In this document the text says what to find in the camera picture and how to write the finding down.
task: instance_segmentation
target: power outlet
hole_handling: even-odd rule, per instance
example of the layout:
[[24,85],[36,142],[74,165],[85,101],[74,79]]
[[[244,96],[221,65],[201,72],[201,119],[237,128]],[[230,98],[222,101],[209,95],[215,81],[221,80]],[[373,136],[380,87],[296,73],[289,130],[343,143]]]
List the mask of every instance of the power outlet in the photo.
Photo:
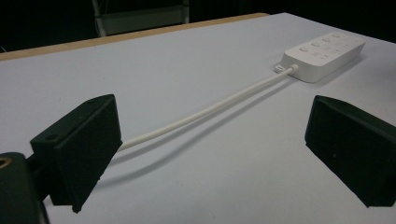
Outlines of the power outlet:
[[276,72],[292,64],[299,71],[292,74],[304,82],[317,82],[331,72],[359,57],[365,40],[356,36],[332,32],[285,51]]

